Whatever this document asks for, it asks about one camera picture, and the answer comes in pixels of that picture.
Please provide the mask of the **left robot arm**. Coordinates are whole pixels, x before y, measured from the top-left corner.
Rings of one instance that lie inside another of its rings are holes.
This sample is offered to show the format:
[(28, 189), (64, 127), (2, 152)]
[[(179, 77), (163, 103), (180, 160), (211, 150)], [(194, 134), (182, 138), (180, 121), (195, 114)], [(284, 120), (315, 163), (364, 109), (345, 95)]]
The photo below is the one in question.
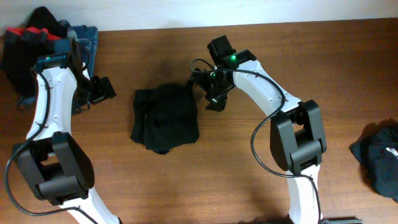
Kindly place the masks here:
[(120, 223), (95, 190), (89, 157), (72, 137), (73, 104), (95, 105), (114, 98), (108, 77), (90, 77), (76, 40), (56, 40), (53, 53), (40, 56), (32, 68), (37, 80), (34, 122), (6, 164), (16, 163), (34, 196), (69, 212), (78, 223)]

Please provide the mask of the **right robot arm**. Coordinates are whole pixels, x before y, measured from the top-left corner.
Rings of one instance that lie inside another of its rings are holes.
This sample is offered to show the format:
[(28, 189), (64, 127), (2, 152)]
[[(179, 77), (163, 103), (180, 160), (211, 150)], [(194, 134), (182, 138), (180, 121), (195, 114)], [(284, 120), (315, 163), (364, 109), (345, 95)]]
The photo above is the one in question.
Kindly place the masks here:
[(207, 49), (214, 63), (209, 70), (191, 69), (189, 81), (205, 91), (205, 98), (210, 102), (208, 110), (223, 111), (228, 92), (236, 87), (264, 112), (266, 118), (251, 135), (251, 150), (255, 152), (257, 132), (269, 123), (270, 150), (281, 172), (267, 167), (257, 153), (253, 156), (266, 171), (287, 180), (288, 222), (362, 223), (358, 218), (327, 219), (322, 215), (318, 174), (327, 145), (318, 104), (313, 100), (303, 102), (284, 90), (265, 72), (252, 52), (248, 49), (238, 52), (225, 35), (213, 39)]

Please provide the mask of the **black t-shirt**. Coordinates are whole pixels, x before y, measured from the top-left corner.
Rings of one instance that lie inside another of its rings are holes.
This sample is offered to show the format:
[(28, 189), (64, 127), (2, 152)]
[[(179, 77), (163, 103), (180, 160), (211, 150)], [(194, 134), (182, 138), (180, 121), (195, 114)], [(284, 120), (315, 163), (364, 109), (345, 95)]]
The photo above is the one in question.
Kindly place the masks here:
[(166, 83), (135, 91), (131, 139), (156, 154), (195, 143), (199, 136), (198, 110), (192, 87)]

